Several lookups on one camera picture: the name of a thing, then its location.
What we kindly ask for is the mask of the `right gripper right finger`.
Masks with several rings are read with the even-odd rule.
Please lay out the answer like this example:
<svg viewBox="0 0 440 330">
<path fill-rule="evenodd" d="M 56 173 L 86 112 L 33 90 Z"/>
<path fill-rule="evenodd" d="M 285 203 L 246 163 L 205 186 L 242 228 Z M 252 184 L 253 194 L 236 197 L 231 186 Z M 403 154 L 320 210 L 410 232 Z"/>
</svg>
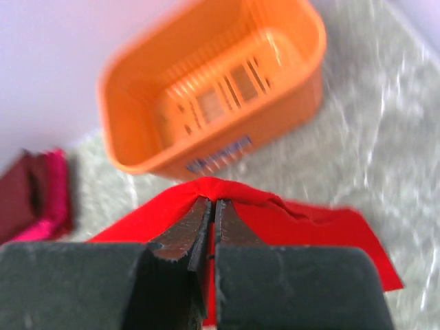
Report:
<svg viewBox="0 0 440 330">
<path fill-rule="evenodd" d="M 356 247 L 264 243 L 221 200 L 214 217 L 218 329 L 392 329 L 371 258 Z"/>
</svg>

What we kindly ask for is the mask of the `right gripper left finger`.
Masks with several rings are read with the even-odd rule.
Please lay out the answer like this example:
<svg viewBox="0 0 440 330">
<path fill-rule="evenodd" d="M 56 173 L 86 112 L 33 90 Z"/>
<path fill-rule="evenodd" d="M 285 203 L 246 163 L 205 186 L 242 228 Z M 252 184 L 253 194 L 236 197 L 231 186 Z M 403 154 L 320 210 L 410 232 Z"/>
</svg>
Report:
<svg viewBox="0 0 440 330">
<path fill-rule="evenodd" d="M 200 329 L 212 203 L 148 243 L 1 247 L 2 329 Z"/>
</svg>

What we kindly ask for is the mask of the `red t shirt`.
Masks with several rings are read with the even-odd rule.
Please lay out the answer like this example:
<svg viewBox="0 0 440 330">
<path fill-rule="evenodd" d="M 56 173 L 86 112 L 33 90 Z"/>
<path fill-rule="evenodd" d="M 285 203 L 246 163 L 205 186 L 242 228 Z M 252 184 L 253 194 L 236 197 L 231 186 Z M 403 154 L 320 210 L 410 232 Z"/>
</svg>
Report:
<svg viewBox="0 0 440 330">
<path fill-rule="evenodd" d="M 266 244 L 359 248 L 371 258 L 385 292 L 403 287 L 393 264 L 363 216 L 349 208 L 323 208 L 288 201 L 235 181 L 203 177 L 169 188 L 93 238 L 96 243 L 148 243 L 186 215 L 198 198 L 212 203 L 208 251 L 212 260 L 207 323 L 216 324 L 215 211 L 231 201 L 238 216 Z"/>
</svg>

